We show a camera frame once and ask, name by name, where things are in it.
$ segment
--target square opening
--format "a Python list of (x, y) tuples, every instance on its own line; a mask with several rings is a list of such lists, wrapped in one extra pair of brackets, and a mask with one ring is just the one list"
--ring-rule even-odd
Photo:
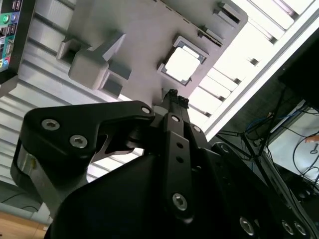
[(199, 55), (187, 46), (178, 47), (165, 65), (166, 74), (187, 83), (200, 65)]
[(6, 27), (0, 27), (0, 38), (6, 36)]

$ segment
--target black frame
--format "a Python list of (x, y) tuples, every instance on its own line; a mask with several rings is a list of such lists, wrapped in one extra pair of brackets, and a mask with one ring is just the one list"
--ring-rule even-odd
[(25, 0), (22, 3), (9, 68), (3, 72), (0, 72), (0, 98), (12, 91), (17, 86), (18, 71), (21, 65), (22, 55), (27, 41), (31, 20), (33, 18), (35, 4), (36, 0)]

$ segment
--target blue cable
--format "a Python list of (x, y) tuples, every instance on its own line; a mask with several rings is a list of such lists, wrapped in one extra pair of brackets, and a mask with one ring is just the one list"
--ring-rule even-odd
[[(296, 110), (296, 112), (294, 112), (293, 114), (287, 115), (287, 116), (282, 116), (282, 117), (279, 117), (278, 119), (281, 120), (281, 119), (284, 119), (284, 118), (289, 118), (289, 117), (295, 116), (295, 115), (298, 114), (298, 113), (300, 113), (300, 111), (299, 111), (299, 110)], [(252, 126), (254, 126), (256, 123), (258, 123), (258, 122), (260, 122), (260, 121), (263, 121), (263, 120), (266, 120), (267, 118), (268, 118), (268, 117), (263, 117), (263, 118), (254, 120), (253, 122), (251, 122), (251, 123), (248, 125), (246, 131), (248, 131), (248, 130), (249, 130)]]

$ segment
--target wooden floor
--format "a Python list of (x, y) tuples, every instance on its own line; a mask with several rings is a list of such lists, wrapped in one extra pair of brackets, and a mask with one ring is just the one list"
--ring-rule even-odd
[(0, 212), (0, 239), (43, 239), (45, 225)]

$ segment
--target bolt head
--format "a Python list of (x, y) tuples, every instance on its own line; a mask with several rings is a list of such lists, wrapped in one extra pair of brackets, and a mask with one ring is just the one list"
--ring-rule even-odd
[(45, 119), (41, 123), (42, 127), (49, 131), (55, 131), (60, 128), (60, 124), (58, 121), (53, 119)]
[(142, 111), (146, 114), (150, 114), (151, 113), (151, 110), (149, 110), (148, 108), (146, 107), (142, 107)]
[(244, 217), (241, 217), (239, 219), (239, 223), (241, 228), (250, 236), (253, 236), (255, 234), (254, 227), (251, 225), (251, 223)]
[(187, 209), (187, 201), (182, 194), (175, 193), (173, 195), (173, 203), (177, 207), (177, 209), (181, 211), (185, 211)]
[(199, 128), (199, 127), (197, 127), (197, 126), (194, 126), (194, 130), (196, 130), (198, 133), (200, 133), (200, 132), (201, 132), (200, 128)]
[(171, 118), (173, 119), (173, 121), (179, 122), (179, 118), (177, 118), (176, 116), (172, 116)]
[(70, 144), (75, 148), (85, 148), (88, 140), (81, 135), (74, 135), (70, 138)]
[(295, 227), (302, 235), (306, 235), (306, 230), (299, 223), (295, 222)]
[(228, 150), (228, 148), (227, 148), (225, 145), (222, 145), (221, 148), (222, 148), (222, 150), (224, 150), (226, 153), (229, 153), (229, 150)]
[(286, 221), (282, 221), (282, 225), (284, 227), (284, 229), (290, 234), (293, 235), (294, 234), (294, 230), (290, 227), (290, 225), (286, 222)]

